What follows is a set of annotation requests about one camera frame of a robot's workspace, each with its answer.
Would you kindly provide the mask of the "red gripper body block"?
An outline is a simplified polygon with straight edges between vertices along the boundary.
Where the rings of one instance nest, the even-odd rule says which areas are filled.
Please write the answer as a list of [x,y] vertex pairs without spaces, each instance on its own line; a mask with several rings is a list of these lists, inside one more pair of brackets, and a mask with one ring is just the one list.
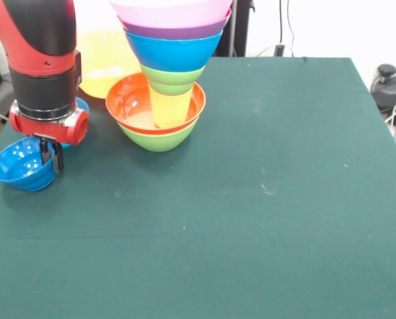
[[41,121],[21,114],[14,100],[9,110],[9,122],[19,133],[32,137],[45,137],[56,140],[63,146],[77,146],[86,136],[89,125],[89,107],[81,98],[77,98],[74,111],[68,116],[52,121]]

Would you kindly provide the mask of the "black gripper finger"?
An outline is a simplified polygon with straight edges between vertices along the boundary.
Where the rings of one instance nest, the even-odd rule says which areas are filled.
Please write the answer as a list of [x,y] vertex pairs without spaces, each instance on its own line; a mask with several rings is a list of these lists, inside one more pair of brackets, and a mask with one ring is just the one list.
[[60,143],[52,143],[52,148],[54,150],[53,156],[53,169],[55,173],[61,173],[64,170],[64,154],[63,147]]
[[49,148],[49,143],[44,139],[40,138],[40,153],[42,164],[45,165],[51,160],[51,150]]

